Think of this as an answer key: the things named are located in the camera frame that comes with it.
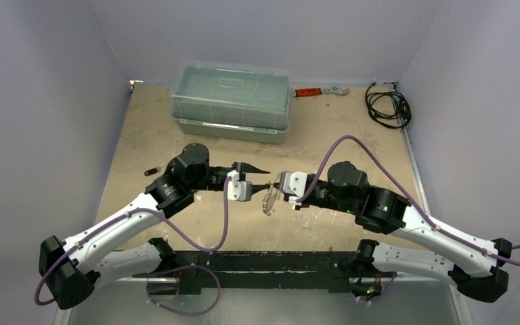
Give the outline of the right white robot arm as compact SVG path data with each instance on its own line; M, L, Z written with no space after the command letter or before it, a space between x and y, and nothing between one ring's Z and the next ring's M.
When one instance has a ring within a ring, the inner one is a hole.
M338 162L322 181L317 175L285 172L280 191L295 210L315 206L354 215L365 230L409 240L422 250L400 248L376 240L361 240L352 262L359 277L371 273L407 273L455 286L459 293L493 303L508 289L503 262L512 244L503 238L484 240L432 219L405 197L369 184L367 174L348 161Z

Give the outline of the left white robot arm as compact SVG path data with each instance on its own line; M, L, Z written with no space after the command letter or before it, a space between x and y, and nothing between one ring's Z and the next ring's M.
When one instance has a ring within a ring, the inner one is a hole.
M124 208L99 224L63 240L50 236L42 241L39 253L41 279L34 293L37 305L46 305L40 298L48 288L51 303L60 309L70 309L106 284L137 274L154 272L159 277L171 274L175 267L175 253L166 240L156 238L127 251L120 245L140 232L161 222L169 224L194 248L213 253L227 237L223 228L220 242L205 248L196 244L170 218L194 202L196 191L221 191L223 204L229 201L247 202L253 194L269 189L269 184L253 184L246 180L249 173L262 174L245 162L230 167L212 167L209 149L199 143L188 144L181 153L162 168L146 189Z

